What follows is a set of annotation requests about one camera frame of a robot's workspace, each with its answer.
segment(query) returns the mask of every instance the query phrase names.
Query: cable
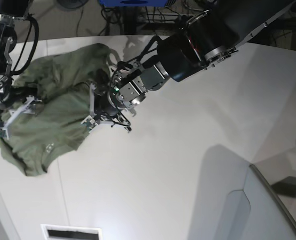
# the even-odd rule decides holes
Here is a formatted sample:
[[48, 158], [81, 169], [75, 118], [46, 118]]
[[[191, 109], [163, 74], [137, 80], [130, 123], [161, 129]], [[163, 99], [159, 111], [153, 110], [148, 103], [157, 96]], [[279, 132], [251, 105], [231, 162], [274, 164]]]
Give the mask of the cable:
[[101, 32], [98, 34], [98, 36], [101, 36], [101, 34], [107, 29], [107, 26], [104, 27], [103, 30], [101, 30]]
[[119, 25], [119, 29], [120, 29], [120, 35], [123, 35], [123, 27], [122, 27], [122, 23], [121, 23], [121, 12], [120, 9], [118, 7], [105, 7], [104, 5], [102, 5], [100, 3], [100, 1], [98, 1], [98, 3], [101, 6], [101, 16], [102, 18], [106, 21], [106, 27], [105, 29], [99, 34], [99, 36], [106, 30], [106, 36], [110, 35], [110, 24], [117, 24]]
[[18, 61], [17, 61], [16, 66], [14, 67], [13, 71], [16, 71], [16, 69], [17, 69], [17, 67], [18, 67], [18, 65], [19, 65], [19, 62], [20, 62], [20, 60], [21, 60], [21, 58], [22, 58], [22, 54], [23, 54], [23, 52], [24, 52], [24, 49], [26, 48], [26, 45], [27, 45], [28, 39], [29, 39], [29, 37], [30, 37], [31, 30], [32, 30], [32, 23], [30, 22], [30, 27], [29, 27], [28, 35], [27, 35], [27, 37], [26, 37], [26, 40], [24, 41], [24, 44], [23, 44], [23, 47], [22, 47], [22, 50], [21, 50], [21, 53], [20, 53], [19, 59], [18, 59]]
[[80, 85], [86, 85], [88, 88], [90, 88], [90, 85], [86, 82], [80, 82], [80, 83], [77, 83], [76, 85], [72, 86], [73, 88], [77, 87], [77, 86], [80, 86]]
[[272, 37], [272, 39], [273, 39], [273, 41], [274, 41], [274, 45], [275, 45], [275, 47], [277, 48], [277, 47], [278, 47], [278, 46], [277, 46], [277, 41], [276, 41], [276, 39], [274, 38], [273, 33], [271, 33], [271, 37]]
[[[150, 50], [150, 51], [148, 51], [145, 55], [154, 52], [156, 49], [157, 49], [157, 47], [154, 48], [154, 49], [152, 49], [152, 50]], [[129, 64], [130, 62], [133, 62], [133, 61], [137, 60], [139, 57], [140, 57], [140, 56], [136, 56], [136, 57], [134, 57], [133, 59], [131, 59], [131, 60], [129, 60], [129, 61], [126, 61], [126, 63]]]
[[292, 34], [292, 33], [294, 33], [294, 32], [293, 32], [293, 31], [290, 31], [290, 32], [287, 32], [287, 33], [282, 34], [282, 35], [280, 35], [280, 36], [277, 36], [276, 38], [273, 39], [273, 41], [276, 41], [277, 39], [282, 38], [282, 37], [285, 37], [286, 35], [288, 35], [288, 34]]
[[79, 18], [79, 21], [78, 21], [78, 24], [77, 24], [76, 37], [79, 37], [78, 32], [79, 32], [79, 26], [80, 26], [80, 23], [81, 23], [81, 20], [82, 20], [82, 17], [83, 17], [83, 12], [84, 12], [84, 7], [82, 7], [80, 18]]
[[164, 7], [165, 9], [177, 14], [179, 16], [179, 18], [181, 17], [181, 15], [179, 13], [177, 13], [176, 11], [173, 11], [172, 9], [170, 9], [169, 7]]
[[31, 49], [31, 52], [29, 54], [28, 60], [25, 63], [25, 65], [22, 67], [22, 69], [20, 69], [19, 71], [12, 71], [11, 72], [11, 76], [17, 76], [22, 74], [24, 71], [27, 70], [27, 68], [29, 67], [32, 58], [34, 56], [34, 53], [36, 52], [37, 46], [38, 46], [38, 41], [39, 41], [39, 25], [36, 19], [34, 19], [31, 15], [29, 15], [27, 17], [27, 21], [30, 21], [30, 23], [33, 25], [34, 27], [34, 41], [33, 41], [33, 46]]
[[148, 14], [148, 8], [147, 8], [147, 7], [145, 7], [145, 8], [146, 8], [146, 13], [147, 13], [148, 23], [151, 23], [151, 22], [150, 22], [150, 18], [149, 18], [149, 14]]
[[166, 18], [165, 18], [165, 16], [161, 13], [159, 7], [157, 8], [157, 10], [158, 10], [158, 12], [159, 12], [159, 14], [160, 14], [160, 16], [161, 16], [161, 22], [162, 22], [162, 23], [165, 23], [165, 22], [166, 22]]
[[187, 10], [194, 11], [194, 12], [204, 12], [203, 9], [197, 9], [197, 8], [189, 7], [188, 4], [187, 4], [188, 0], [182, 0], [181, 3], [182, 3], [182, 6]]

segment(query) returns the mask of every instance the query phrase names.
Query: green cloth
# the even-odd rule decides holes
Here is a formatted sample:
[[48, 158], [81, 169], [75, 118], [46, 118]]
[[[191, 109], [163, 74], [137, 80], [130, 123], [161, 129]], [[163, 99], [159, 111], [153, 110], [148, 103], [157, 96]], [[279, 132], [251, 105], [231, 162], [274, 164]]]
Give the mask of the green cloth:
[[[109, 73], [110, 53], [107, 46], [95, 44], [32, 62], [13, 86], [38, 88], [44, 109], [38, 116], [21, 114], [10, 125], [10, 140], [0, 139], [2, 157], [35, 177], [47, 173], [59, 156], [76, 151], [88, 136], [80, 123], [89, 115], [89, 88], [79, 83], [96, 84], [99, 69]], [[3, 120], [9, 118], [9, 112], [2, 114]]]

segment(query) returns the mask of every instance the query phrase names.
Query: blue object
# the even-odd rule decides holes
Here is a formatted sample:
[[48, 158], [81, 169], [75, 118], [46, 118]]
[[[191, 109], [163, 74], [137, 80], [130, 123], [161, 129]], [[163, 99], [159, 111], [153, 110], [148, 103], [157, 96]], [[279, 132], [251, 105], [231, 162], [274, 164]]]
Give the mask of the blue object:
[[164, 7], [168, 0], [100, 0], [106, 7]]

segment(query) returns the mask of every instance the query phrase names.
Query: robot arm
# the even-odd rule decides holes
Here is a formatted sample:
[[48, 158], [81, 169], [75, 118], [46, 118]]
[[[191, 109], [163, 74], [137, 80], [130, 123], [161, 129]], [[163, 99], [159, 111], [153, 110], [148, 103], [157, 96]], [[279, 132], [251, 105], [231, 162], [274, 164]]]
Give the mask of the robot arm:
[[[105, 77], [100, 96], [95, 95], [94, 86], [90, 86], [90, 115], [83, 124], [90, 130], [99, 124], [109, 124], [131, 131], [130, 121], [122, 111], [135, 115], [135, 107], [144, 101], [149, 91], [159, 90], [169, 79], [180, 82], [231, 57], [238, 46], [285, 13], [295, 1], [218, 0], [213, 9], [187, 19], [173, 36], [165, 40], [153, 37], [134, 64], [120, 62], [113, 76]], [[37, 101], [36, 89], [12, 87], [12, 77], [27, 69], [38, 43], [38, 24], [28, 14], [31, 4], [32, 0], [0, 0], [0, 112], [18, 100], [25, 106], [12, 115], [11, 121], [20, 113], [28, 112], [30, 105]], [[9, 56], [17, 39], [14, 21], [30, 21], [35, 28], [32, 52], [19, 71], [11, 70]], [[158, 43], [157, 55], [141, 63], [154, 42]], [[1, 138], [9, 138], [10, 123], [0, 121]]]

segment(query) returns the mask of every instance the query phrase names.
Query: white tabletop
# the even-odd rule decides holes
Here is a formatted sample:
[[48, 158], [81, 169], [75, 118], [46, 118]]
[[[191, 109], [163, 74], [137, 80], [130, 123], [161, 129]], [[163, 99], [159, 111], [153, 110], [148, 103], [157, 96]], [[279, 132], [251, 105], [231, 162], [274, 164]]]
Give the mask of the white tabletop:
[[[149, 39], [41, 41], [35, 58], [102, 43], [129, 60]], [[100, 126], [48, 175], [26, 178], [0, 159], [0, 192], [21, 239], [41, 240], [40, 224], [53, 224], [102, 228], [105, 240], [184, 240], [200, 197], [200, 239], [213, 239], [225, 197], [242, 189], [248, 164], [295, 148], [296, 52], [255, 44], [239, 51], [149, 93], [131, 134]], [[245, 161], [221, 151], [205, 160], [218, 146]]]

